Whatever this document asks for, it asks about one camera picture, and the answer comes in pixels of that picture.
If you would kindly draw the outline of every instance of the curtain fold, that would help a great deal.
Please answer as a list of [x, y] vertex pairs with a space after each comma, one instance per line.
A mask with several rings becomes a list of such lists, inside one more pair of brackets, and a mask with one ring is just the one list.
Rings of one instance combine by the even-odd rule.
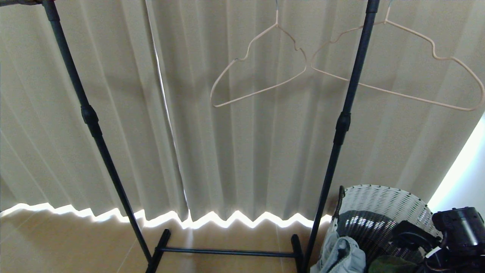
[[[61, 23], [133, 210], [250, 219], [271, 212], [313, 219], [347, 83], [307, 71], [290, 83], [213, 108], [213, 82], [274, 24], [274, 1], [66, 0]], [[382, 1], [376, 21], [384, 19]], [[330, 38], [363, 22], [364, 1], [279, 1], [279, 22], [310, 61]], [[436, 42], [485, 80], [485, 2], [394, 1], [389, 19]], [[41, 6], [0, 9], [0, 208], [15, 203], [121, 208]], [[316, 67], [350, 77], [360, 32]], [[222, 78], [221, 103], [280, 83], [305, 63], [274, 29]], [[374, 28], [361, 82], [460, 106], [479, 89], [429, 43]], [[359, 87], [327, 205], [338, 187], [377, 184], [428, 200], [484, 108], [459, 112]], [[325, 213], [331, 213], [327, 206]]]

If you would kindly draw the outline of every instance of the tile floor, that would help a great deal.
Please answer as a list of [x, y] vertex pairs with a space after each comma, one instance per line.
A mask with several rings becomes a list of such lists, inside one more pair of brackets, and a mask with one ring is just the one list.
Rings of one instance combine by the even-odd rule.
[[[318, 258], [328, 226], [320, 227], [311, 264]], [[281, 228], [263, 221], [251, 229], [236, 221], [229, 228], [209, 222], [198, 229], [181, 229], [176, 221], [142, 229], [153, 250], [165, 228], [169, 246], [291, 252], [290, 238], [298, 234], [305, 250], [310, 228], [296, 222]], [[113, 217], [93, 222], [73, 213], [18, 210], [0, 218], [2, 273], [137, 273], [146, 260], [129, 223]], [[296, 272], [290, 258], [165, 253], [158, 273]]]

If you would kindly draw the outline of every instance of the clothes hanger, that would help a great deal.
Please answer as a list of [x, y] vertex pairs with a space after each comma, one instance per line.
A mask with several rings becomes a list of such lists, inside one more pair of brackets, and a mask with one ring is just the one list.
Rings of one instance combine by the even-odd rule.
[[[268, 91], [270, 89], [273, 89], [273, 88], [276, 88], [278, 86], [281, 86], [281, 85], [284, 85], [288, 82], [290, 82], [291, 80], [295, 79], [296, 77], [300, 76], [301, 74], [303, 74], [306, 69], [307, 69], [307, 55], [305, 54], [305, 51], [303, 51], [302, 48], [297, 48], [296, 47], [296, 40], [295, 38], [293, 38], [293, 36], [291, 36], [291, 34], [289, 34], [286, 30], [284, 30], [279, 24], [278, 24], [278, 13], [279, 13], [279, 7], [278, 7], [278, 0], [276, 0], [276, 23], [274, 23], [274, 25], [272, 25], [271, 27], [267, 28], [265, 31], [261, 32], [258, 36], [254, 37], [251, 42], [249, 42], [249, 45], [247, 47], [247, 52], [246, 52], [246, 56], [244, 56], [244, 58], [236, 58], [234, 60], [232, 60], [232, 62], [229, 63], [229, 65], [222, 71], [221, 75], [219, 75], [219, 77], [217, 77], [217, 80], [215, 80], [214, 82], [214, 85], [212, 86], [212, 90], [210, 91], [210, 102], [212, 103], [212, 106], [214, 107], [221, 107], [221, 106], [224, 106], [224, 105], [228, 105], [228, 104], [231, 104], [233, 102], [237, 102], [237, 101], [240, 101], [242, 99], [245, 99], [245, 98], [248, 98], [248, 97], [251, 97], [251, 96], [254, 96], [256, 94], [259, 94], [261, 92], [264, 92], [264, 91]], [[228, 102], [224, 102], [224, 103], [221, 103], [221, 104], [214, 104], [212, 102], [212, 95], [214, 94], [214, 90], [215, 90], [215, 87], [217, 86], [217, 84], [219, 83], [219, 81], [221, 80], [221, 78], [224, 76], [224, 74], [229, 70], [229, 68], [235, 64], [236, 62], [243, 62], [247, 59], [248, 55], [249, 55], [249, 50], [251, 48], [251, 45], [253, 44], [254, 41], [258, 40], [259, 38], [261, 38], [263, 35], [265, 35], [266, 33], [268, 33], [270, 30], [272, 30], [273, 28], [278, 28], [279, 30], [281, 30], [284, 34], [286, 34], [288, 37], [290, 37], [292, 40], [293, 40], [293, 47], [295, 49], [295, 51], [301, 51], [304, 59], [305, 59], [305, 68], [303, 69], [303, 71], [301, 71], [300, 73], [298, 73], [296, 76], [288, 79], [288, 80], [285, 80], [284, 82], [282, 83], [279, 83], [277, 85], [274, 85], [274, 86], [271, 86], [271, 87], [268, 87], [268, 88], [265, 88], [265, 89], [262, 89], [262, 90], [259, 90], [259, 91], [256, 91], [254, 93], [251, 93], [251, 94], [248, 94], [248, 95], [244, 95], [240, 98], [237, 98], [237, 99], [233, 99], [233, 100], [230, 100]]]
[[[476, 110], [477, 108], [479, 108], [480, 106], [482, 106], [485, 102], [485, 87], [484, 87], [484, 84], [482, 83], [482, 81], [480, 81], [480, 79], [477, 77], [477, 75], [467, 66], [465, 65], [462, 61], [460, 61], [459, 59], [455, 58], [455, 57], [438, 57], [436, 55], [436, 52], [435, 52], [435, 49], [436, 49], [436, 46], [435, 46], [435, 42], [419, 33], [419, 32], [416, 32], [412, 29], [409, 29], [405, 26], [402, 26], [400, 24], [397, 24], [397, 23], [394, 23], [392, 21], [389, 21], [389, 12], [391, 10], [391, 3], [392, 3], [392, 0], [391, 2], [389, 3], [389, 7], [388, 7], [388, 11], [386, 13], [386, 18], [384, 19], [384, 21], [382, 22], [377, 22], [375, 23], [374, 25], [379, 25], [379, 24], [389, 24], [391, 26], [395, 26], [399, 29], [402, 29], [404, 31], [407, 31], [409, 33], [412, 33], [420, 38], [423, 38], [425, 39], [426, 41], [428, 41], [430, 44], [431, 44], [431, 53], [432, 53], [432, 56], [433, 58], [435, 58], [436, 60], [438, 61], [443, 61], [443, 60], [452, 60], [454, 62], [456, 62], [457, 64], [461, 65], [474, 79], [475, 81], [478, 83], [478, 86], [480, 87], [480, 91], [481, 91], [481, 98], [480, 98], [480, 102], [472, 107], [472, 108], [464, 108], [464, 107], [459, 107], [459, 106], [454, 106], [454, 105], [450, 105], [450, 104], [446, 104], [446, 103], [441, 103], [441, 102], [435, 102], [435, 101], [431, 101], [431, 100], [427, 100], [427, 99], [422, 99], [422, 98], [418, 98], [418, 97], [414, 97], [414, 96], [409, 96], [409, 95], [405, 95], [405, 94], [401, 94], [401, 93], [397, 93], [397, 92], [394, 92], [394, 91], [390, 91], [390, 90], [386, 90], [386, 89], [382, 89], [382, 88], [378, 88], [378, 87], [375, 87], [375, 86], [372, 86], [372, 85], [366, 85], [366, 84], [362, 84], [362, 83], [359, 83], [359, 85], [361, 86], [365, 86], [365, 87], [368, 87], [368, 88], [372, 88], [372, 89], [375, 89], [375, 90], [379, 90], [379, 91], [382, 91], [382, 92], [386, 92], [386, 93], [389, 93], [389, 94], [394, 94], [394, 95], [397, 95], [397, 96], [401, 96], [401, 97], [405, 97], [405, 98], [408, 98], [408, 99], [412, 99], [412, 100], [417, 100], [417, 101], [420, 101], [420, 102], [426, 102], [426, 103], [431, 103], [431, 104], [435, 104], [435, 105], [440, 105], [440, 106], [444, 106], [444, 107], [447, 107], [447, 108], [451, 108], [451, 109], [455, 109], [455, 110], [461, 110], [461, 111], [473, 111], [473, 110]], [[325, 42], [318, 50], [317, 52], [315, 52], [315, 54], [313, 55], [312, 59], [311, 59], [311, 62], [310, 62], [310, 66], [312, 69], [320, 72], [320, 73], [323, 73], [323, 74], [326, 74], [326, 75], [329, 75], [329, 76], [332, 76], [334, 78], [337, 78], [337, 79], [341, 79], [341, 80], [344, 80], [344, 81], [349, 81], [349, 79], [345, 79], [345, 78], [342, 78], [342, 77], [339, 77], [337, 75], [334, 75], [334, 74], [331, 74], [331, 73], [328, 73], [328, 72], [325, 72], [325, 71], [322, 71], [318, 68], [315, 68], [314, 65], [313, 65], [313, 61], [315, 59], [315, 56], [317, 55], [317, 53], [323, 48], [325, 47], [326, 45], [328, 44], [335, 44], [338, 42], [338, 40], [340, 39], [340, 37], [342, 37], [342, 35], [346, 34], [346, 33], [349, 33], [349, 32], [352, 32], [352, 31], [355, 31], [355, 30], [358, 30], [358, 29], [361, 29], [363, 26], [360, 26], [360, 27], [356, 27], [356, 28], [353, 28], [353, 29], [349, 29], [345, 32], [342, 32], [339, 34], [339, 36], [337, 37], [337, 39], [335, 39], [334, 41], [332, 40], [329, 40], [327, 42]]]

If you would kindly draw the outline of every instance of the black clothes rack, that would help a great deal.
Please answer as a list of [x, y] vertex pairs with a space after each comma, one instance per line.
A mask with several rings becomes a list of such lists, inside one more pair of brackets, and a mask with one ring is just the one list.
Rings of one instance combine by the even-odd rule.
[[267, 252], [267, 251], [240, 251], [240, 250], [220, 250], [220, 249], [192, 249], [192, 248], [177, 248], [177, 247], [167, 247], [168, 240], [170, 239], [170, 230], [165, 229], [160, 237], [160, 240], [155, 247], [153, 255], [150, 253], [148, 246], [143, 238], [142, 232], [138, 223], [136, 222], [133, 210], [129, 204], [128, 198], [126, 196], [123, 185], [121, 184], [120, 178], [114, 166], [113, 160], [111, 159], [108, 148], [103, 138], [101, 128], [98, 123], [98, 117], [96, 112], [89, 104], [86, 97], [86, 93], [82, 87], [81, 80], [79, 78], [76, 66], [72, 59], [69, 46], [67, 44], [62, 26], [60, 23], [59, 14], [57, 12], [54, 0], [0, 0], [0, 6], [9, 4], [42, 4], [47, 18], [49, 19], [52, 30], [54, 32], [57, 45], [61, 52], [62, 58], [64, 60], [65, 67], [71, 79], [72, 85], [78, 97], [79, 103], [81, 104], [81, 115], [84, 123], [89, 128], [92, 137], [95, 139], [96, 145], [99, 149], [99, 153], [103, 158], [104, 164], [108, 173], [113, 181], [113, 185], [118, 193], [121, 200], [123, 208], [128, 216], [129, 222], [135, 232], [135, 235], [140, 243], [140, 246], [145, 254], [146, 260], [148, 262], [147, 273], [154, 273], [162, 255], [164, 252], [181, 252], [181, 253], [199, 253], [199, 254], [219, 254], [219, 255], [241, 255], [241, 256], [266, 256], [266, 257], [283, 257], [283, 258], [294, 258], [296, 263], [296, 268], [298, 273], [305, 273], [308, 270], [308, 263], [310, 260], [311, 252], [315, 244], [315, 239], [318, 232], [318, 227], [320, 225], [320, 220], [322, 218], [323, 209], [325, 202], [327, 200], [328, 192], [330, 190], [330, 185], [332, 183], [332, 178], [335, 172], [335, 167], [337, 165], [337, 160], [339, 158], [340, 149], [342, 147], [345, 134], [350, 127], [350, 110], [354, 102], [354, 97], [357, 90], [357, 85], [359, 82], [360, 74], [362, 72], [362, 67], [364, 65], [365, 55], [367, 53], [367, 47], [369, 46], [369, 40], [371, 37], [372, 27], [374, 24], [375, 14], [379, 6], [379, 0], [369, 0], [367, 3], [366, 16], [364, 20], [364, 26], [362, 28], [362, 34], [360, 37], [360, 42], [357, 50], [356, 60], [354, 63], [354, 68], [352, 70], [352, 76], [350, 78], [349, 87], [347, 90], [347, 96], [345, 98], [345, 103], [343, 110], [337, 120], [335, 137], [333, 140], [332, 153], [330, 155], [330, 160], [328, 162], [327, 171], [325, 174], [325, 179], [323, 181], [322, 192], [320, 194], [319, 204], [317, 212], [315, 215], [315, 220], [313, 222], [313, 228], [311, 230], [310, 238], [308, 241], [307, 251], [305, 255], [301, 249], [300, 240], [296, 234], [291, 237], [291, 244], [293, 246], [293, 252]]

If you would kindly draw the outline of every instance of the white and gray basket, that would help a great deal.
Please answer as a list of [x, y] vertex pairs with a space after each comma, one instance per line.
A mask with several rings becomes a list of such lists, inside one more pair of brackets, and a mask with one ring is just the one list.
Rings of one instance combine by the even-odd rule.
[[329, 232], [357, 241], [370, 264], [380, 255], [392, 255], [419, 263], [420, 251], [391, 244], [392, 230], [401, 221], [420, 227], [433, 236], [441, 236], [431, 221], [432, 212], [417, 196], [397, 188], [376, 185], [340, 187], [339, 201]]

